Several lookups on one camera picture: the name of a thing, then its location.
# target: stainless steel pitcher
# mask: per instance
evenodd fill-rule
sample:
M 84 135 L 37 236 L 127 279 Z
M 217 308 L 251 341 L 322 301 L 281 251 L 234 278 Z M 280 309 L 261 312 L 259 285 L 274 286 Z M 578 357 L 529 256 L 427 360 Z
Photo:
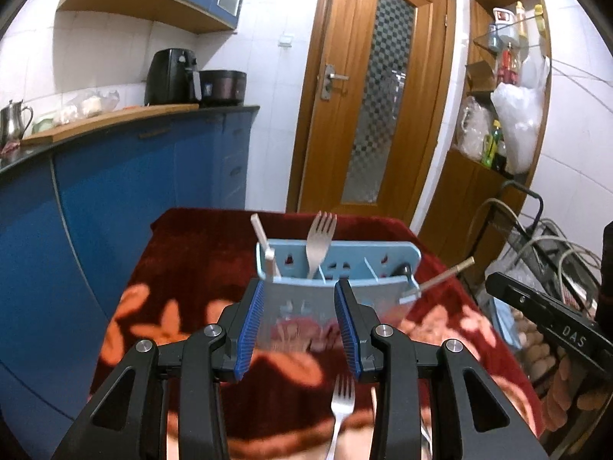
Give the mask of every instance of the stainless steel pitcher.
M 8 101 L 8 105 L 0 110 L 0 148 L 10 141 L 18 141 L 23 138 L 23 134 L 30 126 L 34 118 L 32 107 L 22 107 L 23 102 Z M 21 113 L 24 110 L 30 111 L 30 120 L 24 126 Z

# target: red tablecloth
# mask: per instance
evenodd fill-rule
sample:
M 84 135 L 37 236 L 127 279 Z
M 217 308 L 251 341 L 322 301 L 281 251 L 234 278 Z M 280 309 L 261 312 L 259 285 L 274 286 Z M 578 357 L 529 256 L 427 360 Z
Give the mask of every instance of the red tablecloth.
M 259 213 L 271 238 L 306 238 L 313 215 Z M 158 344 L 185 339 L 215 322 L 240 300 L 256 276 L 256 237 L 243 211 L 171 209 L 153 225 L 149 241 L 111 320 L 92 385 L 97 389 L 125 350 L 142 337 Z M 409 240 L 423 258 L 418 282 L 446 270 L 395 219 L 341 216 L 337 240 Z M 456 279 L 428 291 L 396 324 L 414 340 L 441 344 L 457 338 L 480 360 L 540 434 L 540 405 L 513 355 Z M 223 386 L 226 431 L 234 457 L 272 458 L 329 441 L 333 381 L 347 371 L 341 350 L 323 353 L 256 352 L 244 379 Z M 372 423 L 369 386 L 358 386 L 356 411 L 346 427 Z M 422 410 L 428 415 L 427 395 Z M 177 431 L 178 387 L 172 387 L 169 434 Z

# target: metal fork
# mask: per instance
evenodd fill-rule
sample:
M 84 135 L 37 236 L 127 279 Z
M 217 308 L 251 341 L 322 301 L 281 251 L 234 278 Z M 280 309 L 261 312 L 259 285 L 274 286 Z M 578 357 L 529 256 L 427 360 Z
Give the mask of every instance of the metal fork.
M 334 394 L 332 395 L 332 413 L 334 414 L 334 434 L 332 434 L 332 443 L 326 460 L 334 460 L 336 452 L 336 441 L 338 433 L 341 430 L 344 420 L 353 413 L 353 408 L 356 404 L 356 384 L 351 377 L 341 378 L 336 376 L 336 384 L 334 385 Z
M 326 258 L 332 237 L 336 230 L 336 215 L 332 213 L 317 213 L 311 229 L 306 237 L 306 259 L 308 261 L 308 276 L 311 280 L 315 276 L 317 268 Z

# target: black countertop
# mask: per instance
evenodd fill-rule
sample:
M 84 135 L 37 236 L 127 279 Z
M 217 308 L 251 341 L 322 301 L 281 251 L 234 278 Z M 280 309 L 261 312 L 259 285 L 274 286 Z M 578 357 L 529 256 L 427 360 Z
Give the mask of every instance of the black countertop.
M 46 145 L 29 145 L 17 148 L 4 156 L 0 156 L 0 176 L 5 176 L 11 169 L 14 169 L 17 166 L 20 166 L 22 163 L 29 161 L 31 159 L 37 158 L 45 153 L 52 153 L 55 149 L 60 146 L 64 147 L 66 145 L 71 145 L 74 143 L 78 143 L 79 141 L 83 141 L 84 138 L 88 138 L 90 136 L 99 135 L 100 133 L 108 134 L 110 131 L 114 131 L 117 129 L 125 129 L 127 125 L 133 124 L 134 126 L 142 127 L 143 123 L 154 121 L 155 119 L 164 118 L 168 121 L 173 119 L 181 119 L 181 118 L 197 118 L 200 116 L 213 116 L 215 114 L 226 114 L 232 112 L 256 112 L 260 107 L 258 105 L 239 105 L 234 107 L 206 107 L 198 110 L 188 111 L 188 112 L 179 112 L 172 113 L 163 116 L 154 116 L 151 118 L 145 119 L 137 119 L 135 121 L 126 121 L 126 122 L 118 122 L 117 124 L 112 124 L 108 127 L 86 131 L 85 133 L 81 133 L 79 135 L 75 135 L 71 138 L 66 138 L 65 140 L 57 141 L 54 143 L 48 143 Z

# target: light blue plastic basket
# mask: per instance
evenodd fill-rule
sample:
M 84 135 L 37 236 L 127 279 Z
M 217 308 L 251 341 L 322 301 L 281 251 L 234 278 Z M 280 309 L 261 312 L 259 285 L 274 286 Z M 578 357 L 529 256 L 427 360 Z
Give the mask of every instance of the light blue plastic basket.
M 261 349 L 295 351 L 325 347 L 321 338 L 336 323 L 334 286 L 339 278 L 347 278 L 358 303 L 372 307 L 379 318 L 384 318 L 418 285 L 413 276 L 409 279 L 404 275 L 391 276 L 403 263 L 409 263 L 411 271 L 417 270 L 421 253 L 411 242 L 333 241 L 312 280 L 306 278 L 309 269 L 306 243 L 269 240 L 281 272 L 281 276 L 273 279 L 266 279 L 264 250 L 259 244 L 256 246 L 257 273 L 266 280 L 264 316 L 257 337 Z M 403 304 L 409 309 L 418 297 Z M 305 337 L 313 343 L 307 344 Z

